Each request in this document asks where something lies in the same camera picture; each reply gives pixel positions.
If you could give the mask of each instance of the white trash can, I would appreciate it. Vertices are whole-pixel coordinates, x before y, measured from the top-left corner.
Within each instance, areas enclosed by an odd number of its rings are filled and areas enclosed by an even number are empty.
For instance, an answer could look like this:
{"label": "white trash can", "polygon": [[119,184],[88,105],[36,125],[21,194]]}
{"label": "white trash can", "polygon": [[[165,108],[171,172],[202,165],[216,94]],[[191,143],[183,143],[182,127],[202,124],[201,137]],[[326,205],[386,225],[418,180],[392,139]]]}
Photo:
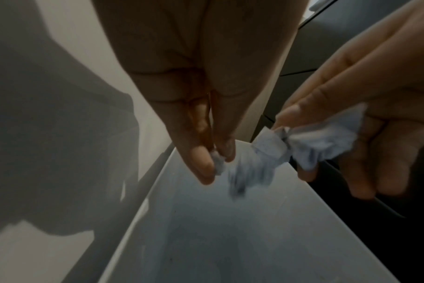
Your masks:
{"label": "white trash can", "polygon": [[242,199],[228,189],[227,172],[201,185],[175,149],[99,282],[398,282],[290,164]]}

